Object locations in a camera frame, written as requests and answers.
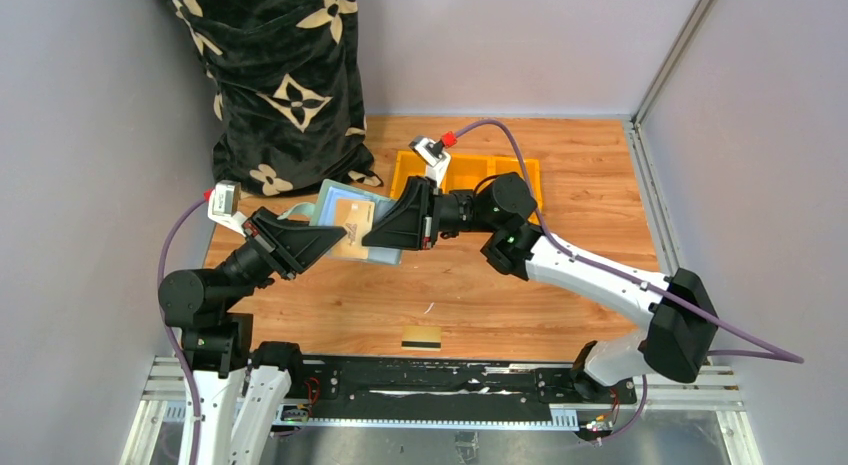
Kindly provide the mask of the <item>tan card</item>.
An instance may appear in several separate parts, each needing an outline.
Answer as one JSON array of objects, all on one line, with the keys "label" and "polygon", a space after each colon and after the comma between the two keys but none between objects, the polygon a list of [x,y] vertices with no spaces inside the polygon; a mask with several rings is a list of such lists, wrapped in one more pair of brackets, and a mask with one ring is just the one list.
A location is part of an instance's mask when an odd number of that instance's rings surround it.
[{"label": "tan card", "polygon": [[440,350],[442,329],[438,326],[404,326],[400,346],[409,350]]},{"label": "tan card", "polygon": [[343,228],[345,235],[331,249],[331,257],[350,260],[369,258],[369,249],[362,244],[362,240],[372,230],[375,211],[376,204],[369,200],[337,200],[333,225]]}]

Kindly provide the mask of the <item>green card holder wallet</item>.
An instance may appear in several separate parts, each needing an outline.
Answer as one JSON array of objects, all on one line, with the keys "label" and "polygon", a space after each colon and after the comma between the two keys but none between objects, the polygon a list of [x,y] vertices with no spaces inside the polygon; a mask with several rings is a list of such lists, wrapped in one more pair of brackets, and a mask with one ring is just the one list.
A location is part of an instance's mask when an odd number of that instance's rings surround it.
[{"label": "green card holder wallet", "polygon": [[327,253],[330,258],[396,266],[401,261],[400,249],[366,247],[362,243],[394,204],[388,197],[327,179],[314,202],[298,203],[280,219],[301,217],[308,218],[312,226],[342,227],[345,236]]}]

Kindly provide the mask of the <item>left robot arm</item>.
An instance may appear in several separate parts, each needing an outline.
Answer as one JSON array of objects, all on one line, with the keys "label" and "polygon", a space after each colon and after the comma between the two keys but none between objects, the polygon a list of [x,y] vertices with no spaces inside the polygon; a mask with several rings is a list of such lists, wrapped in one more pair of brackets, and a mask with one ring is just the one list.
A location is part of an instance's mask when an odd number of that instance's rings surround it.
[{"label": "left robot arm", "polygon": [[176,352],[185,379],[181,464],[257,464],[282,400],[303,381],[295,343],[251,347],[253,317],[232,307],[276,277],[292,280],[345,235],[338,226],[312,226],[261,207],[221,223],[243,244],[214,268],[161,277],[164,324],[181,333]]}]

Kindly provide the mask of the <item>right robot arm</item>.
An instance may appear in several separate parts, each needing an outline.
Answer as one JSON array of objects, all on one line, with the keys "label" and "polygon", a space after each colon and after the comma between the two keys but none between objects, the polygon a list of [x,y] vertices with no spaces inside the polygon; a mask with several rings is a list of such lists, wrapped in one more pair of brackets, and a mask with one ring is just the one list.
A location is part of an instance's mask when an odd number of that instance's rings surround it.
[{"label": "right robot arm", "polygon": [[629,335],[590,341],[581,349],[570,371],[575,389],[592,395],[650,373],[694,382],[717,331],[704,317],[715,309],[700,277],[685,269],[666,276],[630,268],[582,250],[531,222],[536,209],[528,185],[515,172],[488,177],[474,190],[451,192],[414,176],[362,243],[419,251],[438,239],[486,233],[481,252],[497,272],[580,294],[637,326]]}]

